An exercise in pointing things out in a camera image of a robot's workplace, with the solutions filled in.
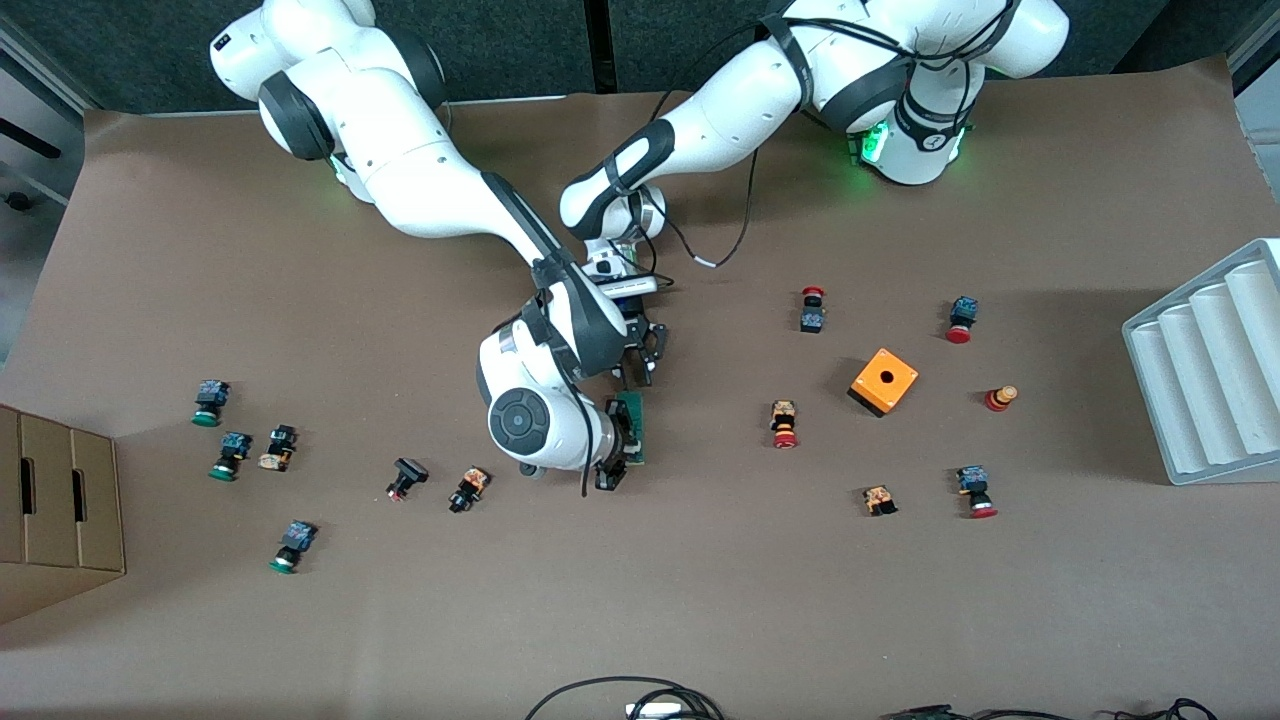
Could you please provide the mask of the green load switch white handle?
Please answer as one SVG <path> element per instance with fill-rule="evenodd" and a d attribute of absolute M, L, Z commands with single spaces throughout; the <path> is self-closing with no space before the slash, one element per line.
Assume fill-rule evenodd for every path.
<path fill-rule="evenodd" d="M 643 396 L 637 391 L 620 391 L 613 398 L 637 398 L 637 461 L 628 461 L 628 466 L 641 466 L 645 462 L 645 419 Z"/>

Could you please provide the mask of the black push button orange block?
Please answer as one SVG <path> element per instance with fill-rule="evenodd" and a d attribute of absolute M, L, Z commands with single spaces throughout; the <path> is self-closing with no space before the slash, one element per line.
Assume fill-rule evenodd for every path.
<path fill-rule="evenodd" d="M 483 497 L 492 477 L 481 468 L 468 468 L 453 495 L 449 497 L 449 510 L 454 514 L 468 511 Z"/>

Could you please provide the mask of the green push button blue block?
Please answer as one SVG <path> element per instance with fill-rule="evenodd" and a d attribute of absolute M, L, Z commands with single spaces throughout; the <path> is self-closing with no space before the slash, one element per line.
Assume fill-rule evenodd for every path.
<path fill-rule="evenodd" d="M 200 383 L 195 398 L 196 410 L 191 421 L 197 427 L 219 427 L 221 411 L 230 395 L 230 384 L 219 379 L 206 379 Z"/>
<path fill-rule="evenodd" d="M 303 553 L 315 541 L 317 527 L 310 521 L 293 520 L 282 537 L 282 547 L 276 551 L 269 568 L 282 574 L 294 574 Z"/>
<path fill-rule="evenodd" d="M 220 441 L 220 455 L 211 465 L 207 475 L 220 482 L 234 482 L 241 464 L 248 457 L 253 437 L 241 432 L 228 432 Z"/>

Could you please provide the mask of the brown cardboard box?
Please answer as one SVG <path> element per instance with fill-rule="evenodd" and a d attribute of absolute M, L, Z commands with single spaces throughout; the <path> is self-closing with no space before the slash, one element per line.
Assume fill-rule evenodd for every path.
<path fill-rule="evenodd" d="M 0 626 L 124 575 L 114 441 L 0 404 Z"/>

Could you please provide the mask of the white ribbed tray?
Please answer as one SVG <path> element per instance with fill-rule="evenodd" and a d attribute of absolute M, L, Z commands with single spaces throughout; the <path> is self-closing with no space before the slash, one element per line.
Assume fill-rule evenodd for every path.
<path fill-rule="evenodd" d="M 1123 323 L 1172 486 L 1280 484 L 1280 238 L 1257 238 Z"/>

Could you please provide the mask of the grey cabinet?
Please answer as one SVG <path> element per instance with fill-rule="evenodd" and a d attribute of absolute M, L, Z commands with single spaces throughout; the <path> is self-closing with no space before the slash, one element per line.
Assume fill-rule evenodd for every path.
<path fill-rule="evenodd" d="M 0 195 L 65 208 L 84 164 L 83 115 L 0 38 Z"/>

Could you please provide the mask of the orange button enclosure box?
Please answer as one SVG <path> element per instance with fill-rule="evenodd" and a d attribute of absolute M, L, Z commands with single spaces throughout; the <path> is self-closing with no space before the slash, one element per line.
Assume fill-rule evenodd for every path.
<path fill-rule="evenodd" d="M 892 413 L 919 378 L 919 372 L 887 348 L 878 348 L 847 387 L 847 396 L 869 414 Z"/>

